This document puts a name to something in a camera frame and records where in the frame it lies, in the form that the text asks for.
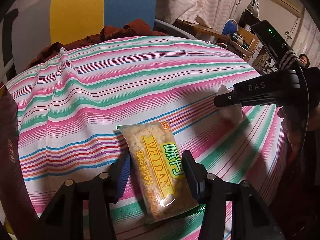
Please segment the person right hand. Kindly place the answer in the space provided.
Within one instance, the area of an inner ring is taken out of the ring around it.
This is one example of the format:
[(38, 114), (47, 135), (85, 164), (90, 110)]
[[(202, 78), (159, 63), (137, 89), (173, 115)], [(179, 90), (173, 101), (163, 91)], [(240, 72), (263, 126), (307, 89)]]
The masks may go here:
[(283, 119), (282, 127), (291, 145), (292, 156), (297, 156), (304, 144), (306, 131), (319, 129), (319, 69), (312, 67), (303, 71), (308, 85), (308, 115), (294, 118), (289, 107), (282, 107), (278, 116)]

